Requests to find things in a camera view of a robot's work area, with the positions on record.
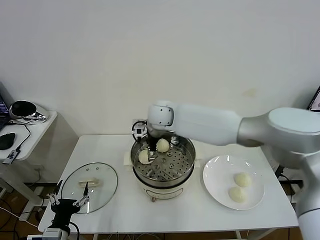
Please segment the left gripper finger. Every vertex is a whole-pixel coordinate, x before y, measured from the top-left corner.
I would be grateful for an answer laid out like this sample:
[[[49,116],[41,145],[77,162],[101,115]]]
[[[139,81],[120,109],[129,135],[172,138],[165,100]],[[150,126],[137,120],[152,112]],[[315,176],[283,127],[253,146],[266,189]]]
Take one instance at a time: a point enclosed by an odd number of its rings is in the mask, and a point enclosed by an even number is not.
[[[89,197],[88,182],[86,182],[82,198],[80,200],[74,202],[73,206],[83,207],[89,201],[89,199],[90,199],[90,197]]]
[[[59,205],[59,204],[60,204],[59,197],[58,197],[58,193],[59,193],[59,191],[60,191],[62,182],[63,182],[63,181],[60,180],[59,183],[55,186],[53,192],[47,194],[47,197],[48,197],[48,199],[49,199],[49,201],[50,201],[50,204],[51,204],[52,206],[55,206],[55,205]]]

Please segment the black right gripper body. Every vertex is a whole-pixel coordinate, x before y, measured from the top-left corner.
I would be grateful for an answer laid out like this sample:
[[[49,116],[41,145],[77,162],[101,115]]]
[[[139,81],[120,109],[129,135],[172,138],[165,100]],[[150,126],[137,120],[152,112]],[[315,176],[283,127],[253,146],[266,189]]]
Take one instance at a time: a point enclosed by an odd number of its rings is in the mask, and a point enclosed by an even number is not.
[[[155,146],[158,142],[158,131],[153,128],[147,129],[147,143],[149,146]]]

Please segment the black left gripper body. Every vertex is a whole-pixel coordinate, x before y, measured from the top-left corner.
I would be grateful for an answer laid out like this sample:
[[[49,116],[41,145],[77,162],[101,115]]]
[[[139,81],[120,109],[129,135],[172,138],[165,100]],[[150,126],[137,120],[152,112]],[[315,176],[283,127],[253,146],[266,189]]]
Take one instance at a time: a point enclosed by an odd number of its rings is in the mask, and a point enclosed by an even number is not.
[[[75,213],[76,206],[73,205],[75,199],[59,199],[59,204],[52,203],[50,208],[54,212],[51,228],[68,228],[72,215]]]

